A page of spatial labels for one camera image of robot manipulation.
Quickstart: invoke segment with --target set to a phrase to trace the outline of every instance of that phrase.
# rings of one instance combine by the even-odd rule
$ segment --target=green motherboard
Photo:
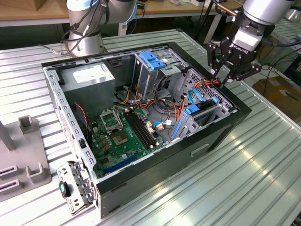
[[[134,114],[147,130],[145,122],[148,119],[143,111],[135,109]],[[117,123],[112,116],[103,117],[104,121],[100,118],[89,124],[90,128],[92,128],[92,152],[97,162],[94,166],[94,171],[98,177],[103,177],[107,173],[128,165],[130,162],[140,159],[166,145],[159,134],[149,133],[156,145],[146,148],[136,135],[140,131],[132,129],[123,112],[119,113],[118,116],[123,128],[113,130],[110,134],[106,128]]]

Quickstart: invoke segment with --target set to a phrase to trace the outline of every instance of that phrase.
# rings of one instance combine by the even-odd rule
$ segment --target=sticker
[[[165,121],[165,124],[168,125],[168,126],[170,126],[170,125],[171,125],[171,120],[168,120],[168,119],[167,119],[167,120]]]
[[[277,80],[270,80],[270,83],[271,83],[273,86],[280,86],[280,83],[279,83]]]
[[[107,77],[109,71],[105,71],[103,67],[104,65],[96,65],[92,68],[77,71],[73,73],[73,77],[77,83]]]
[[[282,93],[283,96],[287,96],[287,93],[289,94],[286,89],[280,90],[280,93]]]

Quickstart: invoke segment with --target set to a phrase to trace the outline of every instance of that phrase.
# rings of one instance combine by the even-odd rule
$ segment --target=ram slot
[[[135,132],[139,140],[142,142],[145,149],[149,149],[151,145],[155,144],[154,139],[150,136],[149,132],[146,130],[134,112],[126,113],[124,114],[124,117],[130,124],[132,130]]]

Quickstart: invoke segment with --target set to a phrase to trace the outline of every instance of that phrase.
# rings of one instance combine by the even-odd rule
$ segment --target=blue tab
[[[65,186],[64,186],[64,184],[61,184],[61,191],[62,191],[62,192],[65,191]]]
[[[141,52],[139,55],[152,70],[166,67],[166,64],[162,63],[157,56],[150,51]]]
[[[182,124],[182,120],[179,121],[177,127],[175,128],[174,133],[173,133],[172,136],[171,136],[172,139],[174,139],[174,137],[175,137],[175,135],[177,134],[177,132],[178,132],[178,130],[179,130],[181,124]]]
[[[213,97],[212,100],[213,100],[213,102],[215,102],[216,104],[218,103],[218,98],[217,98],[217,97]]]
[[[187,112],[187,114],[191,115],[191,114],[199,111],[199,108],[195,105],[190,105],[190,106],[186,107],[185,111]]]

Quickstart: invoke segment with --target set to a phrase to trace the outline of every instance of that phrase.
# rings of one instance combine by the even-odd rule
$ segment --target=cardboard box
[[[266,79],[261,79],[253,88],[263,93]],[[269,78],[264,97],[296,123],[301,122],[301,91],[281,76]]]
[[[37,11],[46,0],[0,0],[0,5]]]

